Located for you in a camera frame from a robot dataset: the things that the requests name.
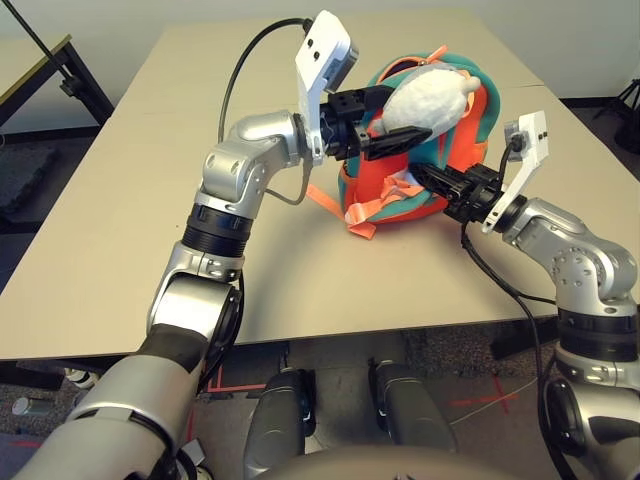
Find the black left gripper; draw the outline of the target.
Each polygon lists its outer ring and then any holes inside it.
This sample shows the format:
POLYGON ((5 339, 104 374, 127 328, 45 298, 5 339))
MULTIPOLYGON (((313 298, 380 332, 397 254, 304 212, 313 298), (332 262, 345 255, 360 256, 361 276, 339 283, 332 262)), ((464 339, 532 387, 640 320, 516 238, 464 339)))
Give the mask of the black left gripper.
POLYGON ((324 152, 336 160, 365 155, 367 161, 405 153, 429 140, 432 130, 403 127, 372 137, 362 126, 369 109, 384 107, 395 88, 387 85, 346 90, 329 94, 320 105, 320 131, 324 152))

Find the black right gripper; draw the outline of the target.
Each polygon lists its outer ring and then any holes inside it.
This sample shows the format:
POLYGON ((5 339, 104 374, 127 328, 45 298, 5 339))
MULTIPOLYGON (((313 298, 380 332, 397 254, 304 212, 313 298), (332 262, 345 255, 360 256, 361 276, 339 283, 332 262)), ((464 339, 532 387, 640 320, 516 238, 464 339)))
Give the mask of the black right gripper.
POLYGON ((411 175, 426 190, 446 198, 444 214, 459 223, 482 223, 502 196, 500 173, 486 166, 460 172, 416 163, 411 165, 411 175))

